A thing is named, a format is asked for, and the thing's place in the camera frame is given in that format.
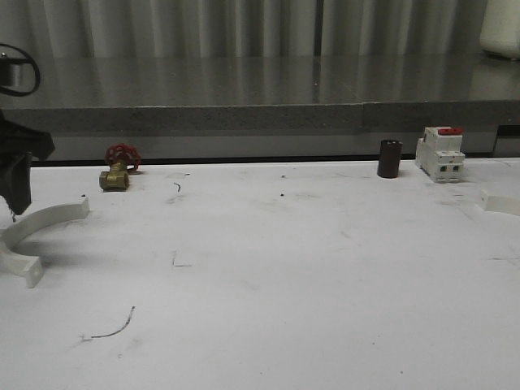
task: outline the circuit breaker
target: circuit breaker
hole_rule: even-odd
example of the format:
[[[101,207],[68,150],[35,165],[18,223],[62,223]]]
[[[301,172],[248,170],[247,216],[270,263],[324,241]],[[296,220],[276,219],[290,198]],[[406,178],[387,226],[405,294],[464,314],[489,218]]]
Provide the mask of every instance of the circuit breaker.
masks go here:
[[[462,128],[425,128],[417,143],[416,165],[434,181],[459,181],[465,158],[462,132]]]

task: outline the red valve handwheel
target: red valve handwheel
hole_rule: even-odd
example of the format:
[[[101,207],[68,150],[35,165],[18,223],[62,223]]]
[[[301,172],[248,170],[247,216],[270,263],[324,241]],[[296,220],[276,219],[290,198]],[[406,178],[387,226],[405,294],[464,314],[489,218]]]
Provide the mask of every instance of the red valve handwheel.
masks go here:
[[[141,156],[133,146],[125,144],[112,145],[106,150],[105,161],[108,165],[112,165],[118,160],[125,161],[127,166],[132,165],[132,168],[128,168],[128,171],[134,172],[137,171],[137,168],[141,163]]]

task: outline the wire scrap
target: wire scrap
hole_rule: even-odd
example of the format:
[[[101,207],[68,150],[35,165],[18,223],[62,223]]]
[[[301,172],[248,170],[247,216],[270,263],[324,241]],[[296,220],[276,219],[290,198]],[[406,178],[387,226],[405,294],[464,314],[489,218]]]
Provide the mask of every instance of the wire scrap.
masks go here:
[[[108,335],[102,335],[102,336],[90,336],[91,339],[101,339],[102,337],[110,337],[110,336],[113,336],[113,335],[117,335],[118,333],[120,333],[124,328],[126,328],[128,326],[128,324],[130,323],[130,320],[132,319],[132,314],[133,314],[133,311],[136,307],[135,306],[132,306],[132,309],[130,310],[130,314],[128,315],[128,319],[127,319],[127,322],[124,323],[124,325],[117,331],[114,331],[112,333],[109,333]]]

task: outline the white container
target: white container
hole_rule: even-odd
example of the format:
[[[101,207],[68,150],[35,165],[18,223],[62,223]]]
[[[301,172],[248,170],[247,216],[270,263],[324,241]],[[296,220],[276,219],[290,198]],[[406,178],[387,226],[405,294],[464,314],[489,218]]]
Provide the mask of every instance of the white container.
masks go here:
[[[480,45],[490,54],[520,59],[520,0],[488,0]]]

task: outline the red breaker switch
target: red breaker switch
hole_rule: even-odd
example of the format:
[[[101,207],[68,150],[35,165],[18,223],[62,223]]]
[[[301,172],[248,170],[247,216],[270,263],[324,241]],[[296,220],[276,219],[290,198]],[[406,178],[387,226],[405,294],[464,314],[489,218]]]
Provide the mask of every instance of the red breaker switch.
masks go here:
[[[463,128],[439,128],[440,136],[461,136],[464,132]]]

